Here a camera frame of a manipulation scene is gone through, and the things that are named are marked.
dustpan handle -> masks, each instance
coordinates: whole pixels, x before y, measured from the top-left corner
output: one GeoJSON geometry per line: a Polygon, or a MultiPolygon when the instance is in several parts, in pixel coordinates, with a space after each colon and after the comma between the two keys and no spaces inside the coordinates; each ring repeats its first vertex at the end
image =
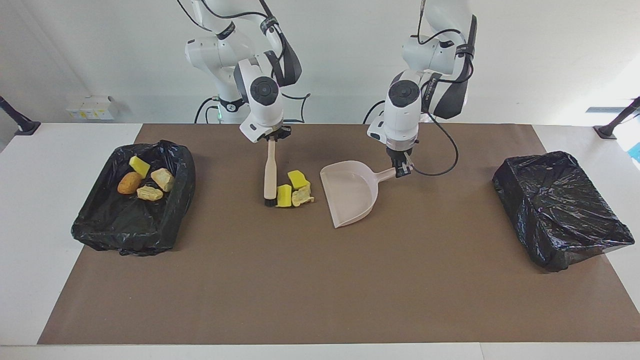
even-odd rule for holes
{"type": "Polygon", "coordinates": [[[393,168],[393,167],[383,172],[376,173],[376,178],[378,178],[378,182],[389,180],[395,176],[396,176],[396,168],[393,168]]]}

yellow sponge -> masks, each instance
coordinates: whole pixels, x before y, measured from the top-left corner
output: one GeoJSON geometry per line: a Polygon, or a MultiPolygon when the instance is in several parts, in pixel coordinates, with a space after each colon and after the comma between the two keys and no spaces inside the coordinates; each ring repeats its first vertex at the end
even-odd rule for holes
{"type": "Polygon", "coordinates": [[[291,185],[285,184],[278,186],[278,208],[291,207],[291,185]]]}
{"type": "Polygon", "coordinates": [[[293,170],[287,173],[289,176],[289,180],[291,180],[291,184],[295,190],[299,190],[300,188],[305,187],[306,185],[311,185],[311,183],[307,180],[304,174],[300,172],[300,170],[293,170]]]}
{"type": "Polygon", "coordinates": [[[143,179],[147,177],[147,173],[149,172],[149,168],[151,167],[151,165],[145,163],[137,156],[129,159],[129,165],[133,168],[133,170],[139,173],[143,179]]]}

white wall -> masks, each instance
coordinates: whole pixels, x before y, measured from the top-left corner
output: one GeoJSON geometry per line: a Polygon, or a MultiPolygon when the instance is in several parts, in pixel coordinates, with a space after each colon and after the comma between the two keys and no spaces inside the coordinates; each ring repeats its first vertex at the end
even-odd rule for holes
{"type": "Polygon", "coordinates": [[[18,127],[13,120],[11,120],[7,114],[0,111],[0,151],[11,141],[13,133],[16,130],[18,130],[18,127]]]}
{"type": "MultiPolygon", "coordinates": [[[[401,45],[415,32],[419,0],[268,2],[303,65],[286,92],[313,93],[308,122],[362,121],[406,67],[401,45]]],[[[471,4],[479,19],[476,73],[457,121],[584,124],[595,100],[640,95],[633,87],[605,91],[640,55],[640,1],[471,4]]],[[[266,49],[253,24],[236,24],[266,49]]],[[[187,40],[206,35],[174,0],[3,1],[0,93],[43,121],[67,120],[67,99],[93,94],[113,96],[122,121],[189,122],[215,94],[183,54],[187,40]]],[[[296,117],[299,103],[287,103],[296,117]]]]}

bread roll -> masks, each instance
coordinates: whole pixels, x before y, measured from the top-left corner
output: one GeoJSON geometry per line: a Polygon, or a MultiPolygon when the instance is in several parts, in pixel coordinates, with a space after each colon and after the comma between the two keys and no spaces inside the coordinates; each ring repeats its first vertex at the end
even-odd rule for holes
{"type": "Polygon", "coordinates": [[[291,195],[291,203],[296,208],[305,202],[314,202],[316,198],[311,196],[311,183],[300,188],[300,190],[293,192],[291,195]]]}
{"type": "Polygon", "coordinates": [[[151,186],[142,186],[138,189],[138,199],[157,201],[162,199],[164,193],[161,190],[152,188],[151,186]]]}
{"type": "Polygon", "coordinates": [[[175,178],[171,172],[165,168],[158,169],[151,173],[151,178],[160,186],[164,192],[170,192],[173,188],[175,178]]]}
{"type": "Polygon", "coordinates": [[[142,176],[140,176],[139,173],[135,171],[129,172],[127,175],[124,175],[122,180],[120,180],[120,184],[118,184],[118,192],[123,195],[135,193],[141,182],[142,176]]]}

white table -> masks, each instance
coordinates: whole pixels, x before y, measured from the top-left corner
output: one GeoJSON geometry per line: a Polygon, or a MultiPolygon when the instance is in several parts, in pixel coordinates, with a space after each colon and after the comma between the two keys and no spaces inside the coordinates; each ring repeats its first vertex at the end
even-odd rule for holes
{"type": "MultiPolygon", "coordinates": [[[[70,225],[105,159],[133,143],[140,127],[42,124],[0,153],[0,344],[8,345],[0,347],[0,359],[640,359],[640,343],[35,346],[82,249],[70,225]]],[[[578,159],[640,239],[640,171],[618,144],[587,128],[535,130],[547,151],[578,159]]],[[[640,309],[640,250],[631,246],[608,258],[640,309]]]]}

